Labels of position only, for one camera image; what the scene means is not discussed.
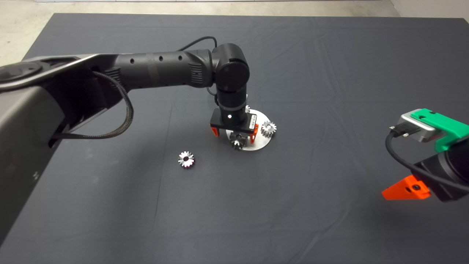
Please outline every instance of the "circular base plate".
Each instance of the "circular base plate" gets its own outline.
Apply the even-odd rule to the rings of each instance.
[[[254,150],[261,149],[261,148],[267,146],[267,144],[269,144],[270,140],[272,139],[272,138],[264,137],[261,133],[262,124],[265,121],[269,121],[267,116],[265,116],[263,113],[261,113],[257,110],[253,110],[253,109],[250,110],[250,113],[257,115],[256,124],[259,125],[259,129],[257,131],[256,140],[254,141],[254,144],[251,144],[251,141],[248,139],[248,145],[241,149],[241,150],[245,150],[245,151],[254,151]],[[226,132],[227,132],[227,137],[228,137],[228,140],[229,140],[230,134],[233,131],[232,130],[226,130]]]

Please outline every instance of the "silver gear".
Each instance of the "silver gear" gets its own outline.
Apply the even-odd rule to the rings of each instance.
[[[179,154],[178,162],[181,167],[188,169],[194,165],[196,160],[194,159],[194,154],[189,151],[183,151]]]
[[[277,131],[277,126],[271,121],[265,121],[261,126],[261,134],[266,138],[271,138]]]
[[[241,150],[248,144],[248,137],[243,136],[240,133],[231,132],[230,134],[231,146],[236,150]]]

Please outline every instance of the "screw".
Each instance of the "screw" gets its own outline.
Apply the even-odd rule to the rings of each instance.
[[[39,179],[39,172],[35,171],[32,177],[33,177],[33,181],[37,181]]]

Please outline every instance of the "black cable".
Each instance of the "black cable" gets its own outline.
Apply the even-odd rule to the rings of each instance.
[[[391,157],[393,157],[397,162],[399,162],[402,166],[408,168],[409,170],[411,171],[415,171],[417,172],[419,175],[421,175],[422,177],[425,177],[425,178],[428,178],[428,179],[432,179],[436,182],[439,182],[443,185],[446,185],[446,186],[449,186],[449,187],[452,187],[452,188],[455,188],[455,189],[458,189],[458,190],[461,190],[461,191],[464,191],[464,192],[468,192],[469,193],[469,187],[467,186],[464,186],[464,185],[461,185],[461,184],[457,184],[457,183],[454,183],[452,181],[449,181],[447,179],[443,179],[443,178],[440,178],[438,176],[435,176],[417,166],[415,166],[414,164],[411,164],[407,161],[405,161],[404,159],[402,159],[401,157],[399,157],[395,152],[394,152],[394,149],[393,147],[391,146],[391,140],[396,137],[398,134],[394,131],[391,131],[391,133],[389,133],[389,135],[386,137],[386,150],[389,152],[389,154],[391,155]]]
[[[119,136],[130,127],[130,124],[132,123],[132,120],[134,119],[134,108],[132,106],[132,103],[130,102],[129,96],[127,95],[127,91],[125,90],[125,88],[118,81],[109,77],[106,74],[96,72],[96,71],[94,71],[93,73],[96,77],[105,79],[113,83],[117,87],[117,90],[121,94],[126,105],[126,115],[125,115],[124,122],[117,129],[109,133],[99,135],[99,136],[88,136],[88,135],[71,134],[71,133],[56,133],[53,135],[54,139],[87,139],[87,140],[109,139],[109,138]]]
[[[212,92],[210,91],[210,87],[207,87],[207,92],[208,92],[209,94],[213,95],[213,96],[216,95],[216,93],[212,93]]]
[[[215,42],[215,47],[218,47],[218,42],[217,42],[217,39],[215,37],[212,37],[212,36],[205,36],[205,37],[201,37],[201,38],[198,38],[192,42],[190,42],[189,44],[185,45],[184,47],[178,49],[178,51],[183,51],[191,46],[193,46],[194,44],[202,41],[202,40],[205,40],[205,39],[213,39],[213,42]]]

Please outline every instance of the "sticker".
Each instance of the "sticker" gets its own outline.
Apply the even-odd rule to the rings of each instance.
[[[256,115],[251,116],[251,123],[249,124],[249,129],[254,129],[256,127]]]

